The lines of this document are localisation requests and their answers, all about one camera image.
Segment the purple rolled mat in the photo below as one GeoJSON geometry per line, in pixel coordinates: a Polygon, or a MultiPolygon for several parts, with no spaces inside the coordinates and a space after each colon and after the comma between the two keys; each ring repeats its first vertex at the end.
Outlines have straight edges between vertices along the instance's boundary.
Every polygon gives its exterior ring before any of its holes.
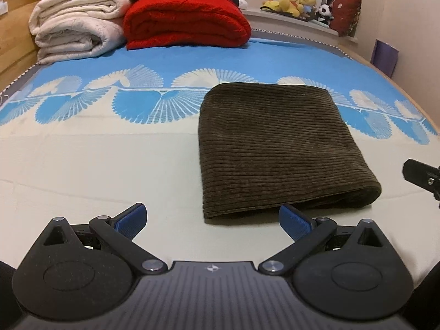
{"type": "Polygon", "coordinates": [[[397,66],[399,50],[388,43],[376,40],[370,63],[381,70],[383,74],[392,78],[397,66]]]}

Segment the blue white patterned bedsheet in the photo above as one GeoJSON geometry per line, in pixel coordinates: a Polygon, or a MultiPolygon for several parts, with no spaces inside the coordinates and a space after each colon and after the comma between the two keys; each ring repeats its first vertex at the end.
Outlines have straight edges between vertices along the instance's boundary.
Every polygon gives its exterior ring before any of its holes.
{"type": "Polygon", "coordinates": [[[128,50],[24,70],[1,93],[1,260],[50,219],[137,202],[136,242],[166,262],[261,262],[290,244],[277,208],[370,218],[414,280],[439,261],[439,206],[403,163],[439,164],[439,133],[397,86],[337,48],[128,50]]]}

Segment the panda plush toy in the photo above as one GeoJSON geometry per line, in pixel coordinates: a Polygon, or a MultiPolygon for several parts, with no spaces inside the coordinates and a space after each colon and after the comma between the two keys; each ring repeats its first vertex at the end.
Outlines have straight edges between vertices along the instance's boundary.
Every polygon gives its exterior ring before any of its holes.
{"type": "Polygon", "coordinates": [[[332,6],[329,4],[322,4],[316,10],[316,18],[320,23],[330,26],[330,23],[334,20],[332,6]]]}

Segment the dark brown corduroy pants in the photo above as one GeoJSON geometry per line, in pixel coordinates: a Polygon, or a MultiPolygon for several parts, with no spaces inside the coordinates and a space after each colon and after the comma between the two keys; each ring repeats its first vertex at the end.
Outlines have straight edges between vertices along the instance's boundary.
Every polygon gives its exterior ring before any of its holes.
{"type": "Polygon", "coordinates": [[[326,89],[220,84],[198,120],[203,216],[360,209],[382,187],[326,89]]]}

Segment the red folded blanket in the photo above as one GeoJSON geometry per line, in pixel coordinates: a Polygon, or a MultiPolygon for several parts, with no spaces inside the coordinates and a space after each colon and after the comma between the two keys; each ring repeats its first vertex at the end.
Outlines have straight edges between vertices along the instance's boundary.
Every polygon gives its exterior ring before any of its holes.
{"type": "Polygon", "coordinates": [[[128,50],[173,45],[236,48],[251,26],[231,0],[138,0],[125,14],[128,50]]]}

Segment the yellow plush toy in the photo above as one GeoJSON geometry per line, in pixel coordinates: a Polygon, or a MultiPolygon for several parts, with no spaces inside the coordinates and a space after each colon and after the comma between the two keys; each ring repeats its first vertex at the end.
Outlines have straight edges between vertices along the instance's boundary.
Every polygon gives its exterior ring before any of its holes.
{"type": "Polygon", "coordinates": [[[315,16],[316,0],[267,0],[260,10],[299,20],[310,20],[315,16]]]}

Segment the cream folded blanket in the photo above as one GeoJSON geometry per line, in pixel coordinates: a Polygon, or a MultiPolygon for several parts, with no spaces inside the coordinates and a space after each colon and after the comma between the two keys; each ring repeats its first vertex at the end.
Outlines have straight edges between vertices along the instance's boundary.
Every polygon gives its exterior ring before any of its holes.
{"type": "Polygon", "coordinates": [[[101,56],[125,43],[131,0],[41,0],[28,20],[40,65],[101,56]]]}

